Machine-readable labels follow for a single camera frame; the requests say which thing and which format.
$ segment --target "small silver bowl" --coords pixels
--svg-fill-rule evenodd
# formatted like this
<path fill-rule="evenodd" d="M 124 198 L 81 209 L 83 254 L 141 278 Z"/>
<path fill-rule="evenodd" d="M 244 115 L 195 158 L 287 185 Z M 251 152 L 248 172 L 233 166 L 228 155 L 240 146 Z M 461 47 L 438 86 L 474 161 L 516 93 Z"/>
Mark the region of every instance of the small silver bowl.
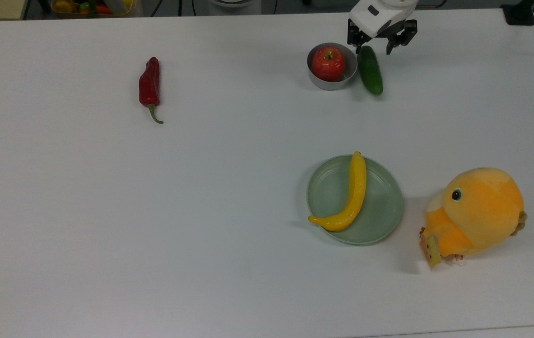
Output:
<path fill-rule="evenodd" d="M 344 61 L 346 62 L 346 69 L 344 70 L 344 74 L 342 74 L 342 78 L 338 79 L 338 81 L 323 81 L 320 78 L 316 77 L 313 74 L 313 71 L 311 70 L 311 63 L 313 61 L 313 57 L 315 56 L 315 53 L 323 47 L 326 46 L 334 46 L 338 49 L 340 49 L 340 52 L 342 52 L 342 55 L 344 55 Z M 308 53 L 308 56 L 306 56 L 306 66 L 308 67 L 308 75 L 311 78 L 311 81 L 314 85 L 318 86 L 319 88 L 323 90 L 338 90 L 342 88 L 346 83 L 355 75 L 355 72 L 357 72 L 357 57 L 355 56 L 355 53 L 351 51 L 348 47 L 340 45 L 339 43 L 322 43 L 320 45 L 316 45 L 311 51 Z"/>

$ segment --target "plush toy eye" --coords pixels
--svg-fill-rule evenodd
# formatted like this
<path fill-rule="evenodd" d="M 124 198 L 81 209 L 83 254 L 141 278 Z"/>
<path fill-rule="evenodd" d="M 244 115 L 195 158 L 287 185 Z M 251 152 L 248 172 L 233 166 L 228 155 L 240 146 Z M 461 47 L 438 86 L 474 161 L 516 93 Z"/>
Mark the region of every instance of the plush toy eye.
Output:
<path fill-rule="evenodd" d="M 462 197 L 463 197 L 463 192 L 459 188 L 453 190 L 453 194 L 451 195 L 451 198 L 453 199 L 453 201 L 455 202 L 461 201 Z"/>

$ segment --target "plate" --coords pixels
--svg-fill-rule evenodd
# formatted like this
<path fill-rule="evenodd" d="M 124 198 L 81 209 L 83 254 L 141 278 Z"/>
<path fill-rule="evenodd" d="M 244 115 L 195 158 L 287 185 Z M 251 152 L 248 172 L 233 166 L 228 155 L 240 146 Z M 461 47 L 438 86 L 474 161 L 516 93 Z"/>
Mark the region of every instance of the plate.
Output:
<path fill-rule="evenodd" d="M 352 155 L 331 158 L 318 167 L 308 182 L 306 199 L 311 214 L 327 217 L 338 214 L 348 199 Z M 367 188 L 357 218 L 343 231 L 323 231 L 348 244 L 373 244 L 388 236 L 403 216 L 403 195 L 385 167 L 365 158 Z"/>

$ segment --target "red apple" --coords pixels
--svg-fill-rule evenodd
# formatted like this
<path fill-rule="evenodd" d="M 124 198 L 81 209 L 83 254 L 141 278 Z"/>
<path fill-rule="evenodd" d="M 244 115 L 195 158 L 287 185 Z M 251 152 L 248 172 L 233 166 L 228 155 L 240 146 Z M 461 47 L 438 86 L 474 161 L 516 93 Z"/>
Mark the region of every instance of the red apple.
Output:
<path fill-rule="evenodd" d="M 323 81 L 336 81 L 342 77 L 346 69 L 344 55 L 334 46 L 319 49 L 311 62 L 311 71 Z"/>

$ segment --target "cucumber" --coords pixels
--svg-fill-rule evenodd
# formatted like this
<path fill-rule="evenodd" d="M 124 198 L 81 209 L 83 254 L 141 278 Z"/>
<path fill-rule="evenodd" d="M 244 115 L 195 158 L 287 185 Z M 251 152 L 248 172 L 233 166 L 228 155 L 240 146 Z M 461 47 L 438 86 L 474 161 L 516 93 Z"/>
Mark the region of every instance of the cucumber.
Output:
<path fill-rule="evenodd" d="M 363 80 L 365 88 L 367 88 L 371 94 L 382 94 L 383 83 L 381 81 L 378 59 L 376 58 L 373 48 L 370 46 L 361 47 L 359 55 L 357 56 L 357 66 L 359 67 L 359 73 L 361 73 L 361 79 Z"/>

